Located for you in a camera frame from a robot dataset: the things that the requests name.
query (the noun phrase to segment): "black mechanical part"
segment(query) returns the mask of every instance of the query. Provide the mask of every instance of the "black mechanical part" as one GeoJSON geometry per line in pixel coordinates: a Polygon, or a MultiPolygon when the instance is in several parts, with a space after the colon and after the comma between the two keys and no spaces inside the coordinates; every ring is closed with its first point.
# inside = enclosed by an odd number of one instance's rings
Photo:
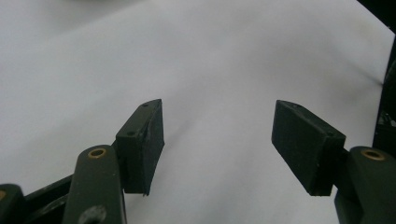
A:
{"type": "Polygon", "coordinates": [[[0,185],[0,224],[126,223],[122,187],[149,194],[164,146],[162,109],[161,99],[139,106],[112,146],[80,154],[74,175],[25,197],[17,185],[0,185]]]}
{"type": "Polygon", "coordinates": [[[304,107],[276,101],[272,142],[312,196],[332,192],[346,137],[304,107]]]}
{"type": "Polygon", "coordinates": [[[347,168],[364,212],[361,223],[396,223],[396,160],[382,150],[354,147],[347,168]]]}
{"type": "Polygon", "coordinates": [[[396,42],[390,54],[389,68],[385,77],[373,147],[396,157],[396,42]]]}
{"type": "Polygon", "coordinates": [[[340,191],[334,199],[335,208],[340,224],[360,224],[363,210],[359,203],[350,201],[340,191]]]}
{"type": "Polygon", "coordinates": [[[163,151],[162,101],[139,106],[116,136],[125,193],[149,195],[158,159],[163,151]]]}
{"type": "Polygon", "coordinates": [[[62,223],[126,223],[120,170],[113,147],[91,147],[78,156],[62,223]]]}
{"type": "Polygon", "coordinates": [[[23,223],[61,223],[72,178],[70,175],[27,195],[29,216],[23,223]]]}
{"type": "Polygon", "coordinates": [[[338,188],[334,202],[341,224],[396,223],[396,160],[372,147],[353,147],[348,152],[342,148],[344,135],[335,130],[331,137],[338,138],[330,141],[335,144],[327,144],[328,126],[300,105],[277,101],[274,146],[308,193],[316,190],[309,187],[318,179],[327,179],[326,189],[332,184],[338,188]],[[318,171],[325,159],[333,161],[325,163],[330,172],[318,171]]]}
{"type": "Polygon", "coordinates": [[[396,14],[394,1],[392,0],[358,0],[376,17],[378,17],[388,28],[396,33],[396,14]]]}
{"type": "Polygon", "coordinates": [[[26,201],[18,185],[0,185],[0,223],[20,224],[26,216],[26,201]]]}
{"type": "Polygon", "coordinates": [[[390,55],[389,55],[389,61],[388,61],[388,66],[387,66],[387,73],[385,75],[385,83],[387,82],[387,79],[391,77],[390,74],[395,74],[395,71],[393,73],[390,72],[390,68],[393,66],[393,69],[396,69],[396,36],[393,39],[393,45],[392,49],[390,50],[390,55]]]}

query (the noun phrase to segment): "white tabletop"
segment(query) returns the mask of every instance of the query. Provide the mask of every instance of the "white tabletop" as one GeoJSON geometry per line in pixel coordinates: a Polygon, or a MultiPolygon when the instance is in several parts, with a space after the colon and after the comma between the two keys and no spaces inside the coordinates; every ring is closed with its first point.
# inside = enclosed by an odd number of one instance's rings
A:
{"type": "Polygon", "coordinates": [[[135,224],[337,223],[271,144],[275,103],[370,146],[394,37],[342,0],[2,1],[0,28],[0,183],[25,194],[163,99],[151,193],[126,196],[135,224]]]}

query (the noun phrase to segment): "dark green plastic part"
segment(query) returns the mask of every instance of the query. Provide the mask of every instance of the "dark green plastic part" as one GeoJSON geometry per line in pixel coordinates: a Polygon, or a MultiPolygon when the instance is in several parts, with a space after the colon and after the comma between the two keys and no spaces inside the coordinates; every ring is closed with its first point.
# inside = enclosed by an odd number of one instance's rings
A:
{"type": "Polygon", "coordinates": [[[332,192],[346,137],[304,107],[276,101],[272,142],[312,196],[332,192]]]}
{"type": "Polygon", "coordinates": [[[347,197],[341,194],[340,191],[338,191],[334,199],[334,204],[340,224],[361,223],[363,210],[359,203],[350,201],[347,197]]]}
{"type": "Polygon", "coordinates": [[[378,149],[354,147],[347,168],[364,211],[361,223],[396,223],[396,160],[378,149]]]}
{"type": "Polygon", "coordinates": [[[120,158],[125,193],[149,195],[164,146],[161,99],[139,106],[117,133],[113,146],[120,158]]]}
{"type": "Polygon", "coordinates": [[[113,147],[91,147],[79,154],[62,223],[126,223],[120,171],[113,147]]]}
{"type": "Polygon", "coordinates": [[[26,201],[18,185],[0,185],[0,223],[20,224],[26,216],[26,201]]]}

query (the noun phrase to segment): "white surface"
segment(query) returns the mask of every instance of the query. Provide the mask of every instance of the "white surface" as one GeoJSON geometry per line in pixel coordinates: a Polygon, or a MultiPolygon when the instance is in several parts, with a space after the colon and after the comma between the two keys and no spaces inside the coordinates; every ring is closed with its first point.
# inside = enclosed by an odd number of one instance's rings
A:
{"type": "Polygon", "coordinates": [[[0,182],[26,194],[163,99],[151,194],[126,196],[136,224],[337,223],[272,146],[275,102],[370,146],[393,40],[342,0],[3,1],[0,28],[0,182]]]}

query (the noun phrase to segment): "screw hole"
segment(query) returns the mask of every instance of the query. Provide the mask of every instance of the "screw hole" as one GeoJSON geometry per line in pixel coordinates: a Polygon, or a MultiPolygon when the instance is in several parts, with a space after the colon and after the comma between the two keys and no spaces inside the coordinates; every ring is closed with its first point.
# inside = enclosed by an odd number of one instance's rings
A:
{"type": "Polygon", "coordinates": [[[99,159],[101,157],[104,157],[105,154],[106,150],[104,148],[96,148],[88,153],[88,157],[91,159],[99,159]]]}
{"type": "Polygon", "coordinates": [[[384,161],[385,160],[385,156],[375,150],[372,149],[365,149],[361,152],[361,154],[365,157],[367,157],[368,159],[374,160],[374,161],[384,161]]]}

